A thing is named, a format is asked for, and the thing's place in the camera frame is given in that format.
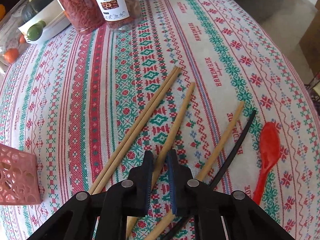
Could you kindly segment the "black chopstick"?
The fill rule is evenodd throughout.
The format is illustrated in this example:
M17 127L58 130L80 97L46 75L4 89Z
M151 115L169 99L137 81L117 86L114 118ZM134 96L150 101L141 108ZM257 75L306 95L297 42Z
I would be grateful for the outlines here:
M231 150L229 156L217 172L214 179L210 182L209 187L213 190L218 185L219 181L223 178L225 172L228 170L229 166L231 165L234 157L236 156L240 146L242 145L242 142L244 141L246 134L248 133L248 130L255 118L257 111L253 110L252 113L249 116L248 122L246 126L244 127L242 133L240 134L239 139L235 143L233 149ZM182 217L175 225L174 227L164 236L162 237L163 240L170 240L173 239L173 237L189 222L189 220L192 219L192 216L189 217Z

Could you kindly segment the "red plastic spoon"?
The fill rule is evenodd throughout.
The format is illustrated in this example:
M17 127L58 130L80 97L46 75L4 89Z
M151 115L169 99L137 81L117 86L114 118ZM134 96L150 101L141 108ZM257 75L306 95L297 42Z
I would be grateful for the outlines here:
M267 122L260 133L259 150L261 155L261 169L257 186L253 193L253 201L260 205L264 187L270 170L280 159L280 138L275 124Z

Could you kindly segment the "pink plastic utensil basket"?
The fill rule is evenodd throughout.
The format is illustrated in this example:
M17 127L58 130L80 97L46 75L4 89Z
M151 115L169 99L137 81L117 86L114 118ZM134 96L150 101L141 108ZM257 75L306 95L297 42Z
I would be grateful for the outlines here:
M36 156L1 144L1 205L41 204Z

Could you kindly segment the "patterned handmade tablecloth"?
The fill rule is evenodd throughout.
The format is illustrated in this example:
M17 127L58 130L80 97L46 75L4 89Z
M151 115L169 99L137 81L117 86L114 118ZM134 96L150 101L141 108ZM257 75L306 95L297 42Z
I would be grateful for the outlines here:
M1 239L27 239L73 194L88 190L174 67L180 75L110 179L115 184L159 154L191 83L174 148L198 174L240 101L242 115L206 182L252 111L248 135L217 186L251 196L266 122L280 137L261 207L295 239L319 239L319 117L292 64L233 0L146 0L135 29L88 35L68 27L30 46L1 87L1 143L37 157L42 203L2 206Z

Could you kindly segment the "green lime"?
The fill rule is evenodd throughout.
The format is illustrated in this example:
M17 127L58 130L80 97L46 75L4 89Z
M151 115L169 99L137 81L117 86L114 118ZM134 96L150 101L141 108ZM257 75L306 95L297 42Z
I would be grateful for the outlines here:
M39 21L34 25L32 25L27 31L28 40L30 41L38 40L41 37L45 26L46 26L46 23L44 21Z

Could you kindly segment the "white ceramic bowl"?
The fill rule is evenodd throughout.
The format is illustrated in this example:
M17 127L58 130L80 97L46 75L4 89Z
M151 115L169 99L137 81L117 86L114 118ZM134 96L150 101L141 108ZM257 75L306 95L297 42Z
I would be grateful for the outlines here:
M33 41L27 37L27 32L33 25L40 21L43 21L46 26L42 28L41 36L37 37L36 40ZM31 20L20 25L18 30L24 35L27 43L41 44L59 34L70 24L69 19L65 16L65 12L60 7L60 3L57 0L53 0Z

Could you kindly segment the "clear glass jar with tomatoes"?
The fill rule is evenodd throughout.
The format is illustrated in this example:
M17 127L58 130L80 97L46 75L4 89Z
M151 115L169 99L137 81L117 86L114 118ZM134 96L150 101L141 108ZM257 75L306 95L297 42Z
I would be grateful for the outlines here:
M7 68L11 65L5 58L4 54L7 50L17 49L19 54L23 54L29 47L27 42L20 42L23 34L18 27L22 22L22 10L25 4L13 8L1 20L1 67Z

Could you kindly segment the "hawthorn slices plastic jar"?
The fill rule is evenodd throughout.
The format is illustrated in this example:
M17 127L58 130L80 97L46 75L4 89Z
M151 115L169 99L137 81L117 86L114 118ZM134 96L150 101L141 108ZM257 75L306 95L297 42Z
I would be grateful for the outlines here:
M98 7L111 30L130 29L141 18L139 0L96 0Z

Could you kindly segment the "goji berry plastic jar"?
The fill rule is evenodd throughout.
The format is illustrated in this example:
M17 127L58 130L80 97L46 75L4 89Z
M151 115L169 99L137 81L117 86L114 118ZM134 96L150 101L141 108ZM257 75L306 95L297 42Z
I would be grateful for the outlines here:
M80 34L89 34L104 24L105 20L96 0L57 0L65 16Z

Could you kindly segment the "dark green squash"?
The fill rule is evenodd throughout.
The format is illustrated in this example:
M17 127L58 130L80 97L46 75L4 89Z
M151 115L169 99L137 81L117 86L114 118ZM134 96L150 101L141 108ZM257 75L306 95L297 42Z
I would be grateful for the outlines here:
M22 21L24 23L31 20L36 14L44 9L53 0L28 0L29 2L22 10Z

